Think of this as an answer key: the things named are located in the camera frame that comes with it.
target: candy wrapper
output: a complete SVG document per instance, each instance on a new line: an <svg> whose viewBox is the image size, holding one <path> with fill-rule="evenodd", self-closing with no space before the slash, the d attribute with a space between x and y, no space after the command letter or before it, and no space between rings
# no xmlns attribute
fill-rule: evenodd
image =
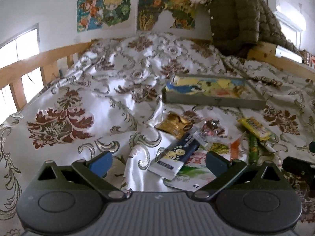
<svg viewBox="0 0 315 236"><path fill-rule="evenodd" d="M258 140L253 134L249 134L248 141L249 141L248 163L250 165L257 165L259 159Z"/></svg>
<svg viewBox="0 0 315 236"><path fill-rule="evenodd" d="M238 120L248 131L250 131L260 141L266 141L272 134L267 128L265 128L254 117L241 118Z"/></svg>
<svg viewBox="0 0 315 236"><path fill-rule="evenodd" d="M231 146L230 146L230 151L231 151L231 155L230 155L230 161L238 159L239 158L239 145L241 143L241 139L243 138L243 136L239 137L237 140L235 140Z"/></svg>
<svg viewBox="0 0 315 236"><path fill-rule="evenodd" d="M167 152L159 161L150 165L148 170L172 180L199 146L198 141L192 135L186 133L171 151Z"/></svg>
<svg viewBox="0 0 315 236"><path fill-rule="evenodd" d="M199 148L187 160L173 180L164 179L164 184L184 191L195 192L204 187L215 175L206 167L207 151Z"/></svg>
<svg viewBox="0 0 315 236"><path fill-rule="evenodd" d="M181 139L183 135L191 129L192 124L190 120L183 116L169 112L165 120L155 125L155 128L175 136L176 139Z"/></svg>
<svg viewBox="0 0 315 236"><path fill-rule="evenodd" d="M229 143L226 130L220 125L219 120L212 118L194 124L189 133L205 150L210 150L213 143Z"/></svg>

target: wooden bed frame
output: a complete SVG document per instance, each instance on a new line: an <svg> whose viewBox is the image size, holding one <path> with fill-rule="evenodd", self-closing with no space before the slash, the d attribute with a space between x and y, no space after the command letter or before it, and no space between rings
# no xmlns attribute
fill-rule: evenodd
<svg viewBox="0 0 315 236"><path fill-rule="evenodd" d="M20 111L26 104L24 94L22 76L40 68L43 85L46 86L49 82L59 76L57 61L64 57L67 58L67 65L70 68L73 62L73 55L81 56L86 51L93 41L79 43L75 45L57 48L51 51L42 52L28 59L20 60L11 65L0 69L0 89L9 85L16 109Z"/></svg>
<svg viewBox="0 0 315 236"><path fill-rule="evenodd" d="M210 44L209 40L190 39L197 44ZM0 69L0 89L9 85L17 111L20 111L26 104L22 76L40 68L44 86L59 76L57 61L67 58L67 66L70 68L73 64L73 55L80 57L97 39L90 42L79 43L70 46L57 48L51 51L42 52L28 59L20 60L11 65ZM279 70L287 70L296 76L309 78L315 81L315 70L308 68L304 64L298 64L289 59L272 58L273 50L269 46L259 45L254 47L248 54L248 59L265 61L274 65Z"/></svg>

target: bed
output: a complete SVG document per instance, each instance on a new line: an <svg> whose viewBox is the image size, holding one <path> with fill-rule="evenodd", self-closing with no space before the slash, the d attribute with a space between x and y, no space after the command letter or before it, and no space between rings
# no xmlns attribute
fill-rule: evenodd
<svg viewBox="0 0 315 236"><path fill-rule="evenodd" d="M64 57L69 70L59 79L56 61ZM45 160L69 165L107 150L114 156L109 183L123 191L172 191L147 170L175 140L154 128L169 111L219 119L232 138L242 134L237 119L254 116L275 133L272 143L281 159L315 162L308 148L315 136L312 71L299 78L299 65L296 75L286 72L285 63L277 65L222 56L209 41L144 33L62 47L0 69L0 88L10 85L18 109L0 128L0 235L23 232L16 203ZM38 67L46 87L26 104L21 76ZM266 108L163 104L161 89L172 73L245 77L267 99ZM240 159L247 153L244 140ZM313 235L315 199L299 177L286 177L303 200L296 231Z"/></svg>

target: cartoon picture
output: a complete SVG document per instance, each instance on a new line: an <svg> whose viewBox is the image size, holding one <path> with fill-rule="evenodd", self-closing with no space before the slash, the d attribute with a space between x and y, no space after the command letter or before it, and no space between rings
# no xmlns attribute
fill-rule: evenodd
<svg viewBox="0 0 315 236"><path fill-rule="evenodd" d="M103 22L108 25L116 25L129 19L130 0L104 0Z"/></svg>
<svg viewBox="0 0 315 236"><path fill-rule="evenodd" d="M162 11L172 12L174 18L173 28L194 29L194 8L190 0L139 0L138 30L152 30Z"/></svg>
<svg viewBox="0 0 315 236"><path fill-rule="evenodd" d="M103 0L78 0L78 32L102 28L102 1Z"/></svg>
<svg viewBox="0 0 315 236"><path fill-rule="evenodd" d="M247 92L244 82L237 79L179 77L166 84L166 91L175 91L181 94L194 95L202 93L206 96L240 98Z"/></svg>

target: circular button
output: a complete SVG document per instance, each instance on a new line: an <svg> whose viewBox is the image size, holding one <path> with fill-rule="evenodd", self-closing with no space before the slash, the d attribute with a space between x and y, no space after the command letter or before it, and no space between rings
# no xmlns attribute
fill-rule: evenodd
<svg viewBox="0 0 315 236"><path fill-rule="evenodd" d="M248 208L258 212L270 212L280 205L278 197L267 192L248 193L243 200Z"/></svg>
<svg viewBox="0 0 315 236"><path fill-rule="evenodd" d="M73 207L76 200L74 196L67 192L52 192L43 195L39 201L39 206L51 213L59 213Z"/></svg>
<svg viewBox="0 0 315 236"><path fill-rule="evenodd" d="M210 194L207 191L196 191L195 197L198 199L206 199L210 197Z"/></svg>
<svg viewBox="0 0 315 236"><path fill-rule="evenodd" d="M125 194L122 192L122 191L111 191L109 194L108 194L108 197L109 198L112 198L112 199L121 199L125 196Z"/></svg>

